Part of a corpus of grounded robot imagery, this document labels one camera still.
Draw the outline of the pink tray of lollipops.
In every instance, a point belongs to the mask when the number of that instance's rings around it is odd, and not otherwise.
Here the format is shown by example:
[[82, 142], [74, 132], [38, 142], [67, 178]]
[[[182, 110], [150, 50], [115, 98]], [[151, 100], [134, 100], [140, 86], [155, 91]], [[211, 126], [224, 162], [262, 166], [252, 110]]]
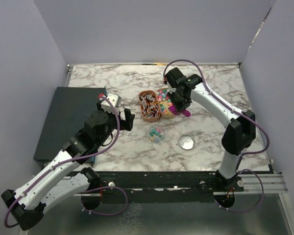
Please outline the pink tray of lollipops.
[[142, 91], [138, 95], [142, 119], [146, 122], [157, 121], [161, 116], [160, 104], [154, 91]]

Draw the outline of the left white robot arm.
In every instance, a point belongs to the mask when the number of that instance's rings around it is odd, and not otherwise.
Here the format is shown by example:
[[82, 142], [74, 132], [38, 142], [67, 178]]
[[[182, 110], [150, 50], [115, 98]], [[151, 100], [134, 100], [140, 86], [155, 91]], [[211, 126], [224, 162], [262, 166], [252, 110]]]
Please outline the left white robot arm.
[[125, 118], [109, 101], [97, 103], [97, 110], [89, 115], [84, 127], [66, 142], [56, 157], [36, 176], [22, 187], [7, 189], [1, 198], [8, 211], [4, 225], [8, 224], [8, 216], [16, 220], [16, 226], [27, 231], [37, 225], [49, 209], [61, 201], [77, 193], [102, 194], [107, 188], [101, 178], [91, 168], [85, 167], [69, 180], [64, 180], [68, 174], [82, 166], [89, 158], [104, 153], [99, 151], [113, 131], [131, 131], [135, 115], [128, 108], [124, 109]]

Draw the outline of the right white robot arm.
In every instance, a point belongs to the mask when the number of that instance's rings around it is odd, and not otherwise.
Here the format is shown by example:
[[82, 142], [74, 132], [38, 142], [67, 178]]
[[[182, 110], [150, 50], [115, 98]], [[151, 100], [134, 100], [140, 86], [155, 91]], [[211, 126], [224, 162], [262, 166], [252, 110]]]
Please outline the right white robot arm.
[[213, 96], [213, 92], [204, 87], [203, 79], [193, 74], [186, 77], [178, 68], [174, 68], [164, 76], [164, 83], [169, 88], [169, 99], [172, 106], [169, 110], [174, 115], [191, 113], [187, 110], [194, 101], [210, 112], [225, 128], [221, 139], [225, 149], [221, 166], [216, 172], [215, 185], [220, 191], [227, 191], [233, 186], [237, 169], [245, 153], [256, 138], [254, 124], [255, 114], [230, 105], [221, 96]]

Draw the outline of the clear glass jar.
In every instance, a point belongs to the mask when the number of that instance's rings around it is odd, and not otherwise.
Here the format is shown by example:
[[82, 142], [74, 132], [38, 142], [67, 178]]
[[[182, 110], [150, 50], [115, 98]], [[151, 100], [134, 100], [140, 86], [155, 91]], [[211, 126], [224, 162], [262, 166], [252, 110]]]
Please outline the clear glass jar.
[[165, 130], [162, 125], [153, 124], [150, 126], [147, 136], [151, 143], [160, 143], [164, 140]]

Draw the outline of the silver jar lid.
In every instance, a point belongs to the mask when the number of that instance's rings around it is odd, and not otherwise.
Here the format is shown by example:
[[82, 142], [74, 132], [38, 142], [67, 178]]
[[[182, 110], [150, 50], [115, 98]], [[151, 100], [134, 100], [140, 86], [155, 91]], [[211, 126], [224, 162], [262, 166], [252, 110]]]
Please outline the silver jar lid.
[[192, 136], [184, 134], [179, 137], [178, 145], [184, 150], [191, 150], [195, 145], [195, 140]]

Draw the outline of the purple plastic scoop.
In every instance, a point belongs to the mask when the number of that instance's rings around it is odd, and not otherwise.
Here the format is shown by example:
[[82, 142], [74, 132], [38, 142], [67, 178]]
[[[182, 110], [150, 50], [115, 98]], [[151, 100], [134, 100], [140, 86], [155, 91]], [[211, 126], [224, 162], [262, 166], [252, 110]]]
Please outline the purple plastic scoop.
[[186, 117], [190, 117], [191, 116], [191, 113], [188, 111], [188, 110], [180, 110], [180, 111], [177, 111], [177, 109], [172, 105], [168, 108], [168, 110], [175, 116], [178, 116], [178, 115], [184, 115]]

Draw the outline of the tan tray of star candies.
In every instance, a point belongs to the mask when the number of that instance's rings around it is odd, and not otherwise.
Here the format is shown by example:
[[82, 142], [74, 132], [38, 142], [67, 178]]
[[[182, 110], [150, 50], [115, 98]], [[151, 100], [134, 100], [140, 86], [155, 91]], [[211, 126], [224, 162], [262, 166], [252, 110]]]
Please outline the tan tray of star candies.
[[156, 91], [156, 96], [160, 105], [160, 114], [161, 117], [165, 119], [174, 118], [175, 115], [169, 110], [169, 107], [172, 106], [172, 102], [168, 96], [168, 88], [160, 88]]

